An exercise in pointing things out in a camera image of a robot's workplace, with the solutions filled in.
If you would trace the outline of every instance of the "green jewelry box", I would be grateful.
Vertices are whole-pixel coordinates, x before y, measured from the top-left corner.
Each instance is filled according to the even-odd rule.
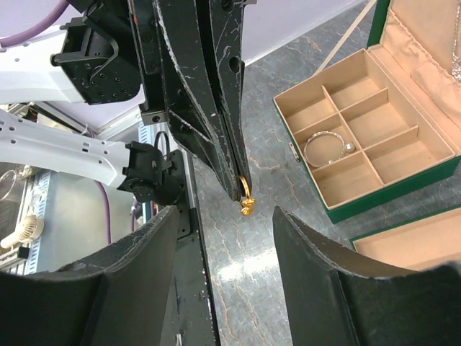
[[[374,260],[409,270],[426,270],[461,260],[460,225],[458,205],[350,242],[355,251]]]
[[[455,172],[461,159],[461,84],[451,75],[457,6],[455,0],[443,8],[437,0],[378,1],[368,49],[274,98],[333,223]],[[309,141],[322,131],[353,143],[355,151],[337,159],[344,148],[338,136]]]

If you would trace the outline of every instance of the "silver bracelet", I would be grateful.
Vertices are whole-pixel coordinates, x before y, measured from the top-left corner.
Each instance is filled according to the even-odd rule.
[[[350,154],[352,152],[354,152],[355,150],[355,145],[352,143],[352,142],[346,142],[339,133],[336,133],[336,132],[332,132],[332,131],[320,131],[320,132],[317,132],[317,133],[314,133],[309,139],[308,141],[306,142],[306,144],[304,145],[304,158],[305,160],[307,161],[307,163],[309,165],[311,165],[312,167],[315,167],[315,168],[320,168],[320,167],[323,167],[325,166],[325,164],[321,164],[321,165],[318,165],[318,164],[313,164],[311,161],[309,161],[309,158],[308,158],[308,146],[309,144],[312,143],[312,141],[318,137],[322,137],[322,136],[335,136],[337,139],[339,139],[341,141],[341,143],[343,144],[343,149],[341,150],[341,155],[335,159],[335,160],[329,160],[328,161],[328,164],[332,164],[333,162],[339,160],[339,159],[342,159],[343,157],[345,157],[347,154]]]

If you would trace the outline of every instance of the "jewelry box lid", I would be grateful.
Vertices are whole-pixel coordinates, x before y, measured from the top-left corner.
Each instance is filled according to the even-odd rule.
[[[446,121],[449,125],[442,127],[454,133],[449,137],[458,148],[461,148],[460,9],[461,0],[390,0],[379,44],[442,111],[442,116],[436,115],[436,121],[449,118]]]

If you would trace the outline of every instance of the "gray marble surface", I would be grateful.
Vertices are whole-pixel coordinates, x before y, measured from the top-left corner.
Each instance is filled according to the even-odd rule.
[[[314,229],[346,246],[369,231],[461,203],[461,170],[455,176],[333,225],[302,164],[289,149],[290,138],[273,97],[308,78],[358,15],[354,8],[246,69],[243,134],[253,180],[255,213],[244,218],[214,174],[195,162],[212,287],[223,346],[292,345],[272,237],[272,212],[280,205]],[[335,57],[366,45],[372,14]]]

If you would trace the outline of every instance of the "beige box compartment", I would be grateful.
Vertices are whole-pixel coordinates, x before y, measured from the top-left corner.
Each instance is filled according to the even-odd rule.
[[[327,209],[350,203],[455,157],[438,130],[366,50],[274,99]],[[356,150],[343,159],[342,143]]]
[[[352,239],[357,252],[410,270],[461,260],[461,208]]]

